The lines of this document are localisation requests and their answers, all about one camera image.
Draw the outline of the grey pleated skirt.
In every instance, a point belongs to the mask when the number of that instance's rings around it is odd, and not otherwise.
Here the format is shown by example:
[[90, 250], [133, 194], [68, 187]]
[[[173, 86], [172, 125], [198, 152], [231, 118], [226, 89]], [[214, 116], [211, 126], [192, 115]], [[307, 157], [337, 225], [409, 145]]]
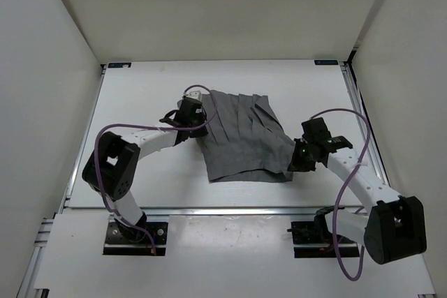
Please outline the grey pleated skirt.
[[295, 142], [285, 134], [265, 95], [227, 94], [213, 90], [203, 107], [217, 115], [197, 143], [210, 182], [286, 183]]

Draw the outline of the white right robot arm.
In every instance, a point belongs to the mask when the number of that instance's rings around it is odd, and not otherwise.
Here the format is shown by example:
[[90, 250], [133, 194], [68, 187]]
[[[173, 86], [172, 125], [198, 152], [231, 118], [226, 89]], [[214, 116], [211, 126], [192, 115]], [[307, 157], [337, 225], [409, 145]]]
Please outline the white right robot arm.
[[360, 216], [341, 206], [319, 209], [314, 217], [316, 238], [328, 243], [337, 235], [347, 238], [363, 246], [380, 265], [424, 253], [427, 237], [422, 202], [384, 186], [345, 137], [331, 135], [323, 118], [305, 121], [302, 128], [289, 170], [311, 172], [322, 164], [347, 185], [367, 213]]

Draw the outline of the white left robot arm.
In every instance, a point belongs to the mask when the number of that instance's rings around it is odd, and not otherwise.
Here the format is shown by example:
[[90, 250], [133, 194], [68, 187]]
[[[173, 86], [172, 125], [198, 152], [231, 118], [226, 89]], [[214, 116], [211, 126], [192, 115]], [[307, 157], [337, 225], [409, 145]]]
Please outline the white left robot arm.
[[104, 132], [95, 140], [94, 151], [82, 171], [82, 179], [101, 195], [119, 233], [131, 243], [153, 240], [147, 229], [147, 216], [131, 194], [137, 164], [150, 154], [207, 135], [207, 115], [200, 92], [185, 95], [179, 108], [167, 113], [160, 122], [172, 128], [155, 126], [126, 136]]

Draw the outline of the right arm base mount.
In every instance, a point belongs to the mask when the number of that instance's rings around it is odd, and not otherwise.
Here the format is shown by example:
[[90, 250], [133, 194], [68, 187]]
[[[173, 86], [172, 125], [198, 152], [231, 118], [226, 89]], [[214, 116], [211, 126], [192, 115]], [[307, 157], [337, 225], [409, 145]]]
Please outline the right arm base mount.
[[324, 207], [316, 212], [312, 221], [292, 221], [287, 232], [292, 234], [295, 259], [336, 258], [332, 234], [324, 216], [333, 212]]

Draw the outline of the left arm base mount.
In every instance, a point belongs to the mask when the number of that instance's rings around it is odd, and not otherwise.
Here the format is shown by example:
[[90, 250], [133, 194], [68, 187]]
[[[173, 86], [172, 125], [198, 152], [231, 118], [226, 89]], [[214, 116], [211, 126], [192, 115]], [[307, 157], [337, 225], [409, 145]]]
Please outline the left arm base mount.
[[103, 254], [113, 256], [165, 256], [168, 222], [148, 221], [144, 232], [125, 226], [117, 219], [108, 221]]

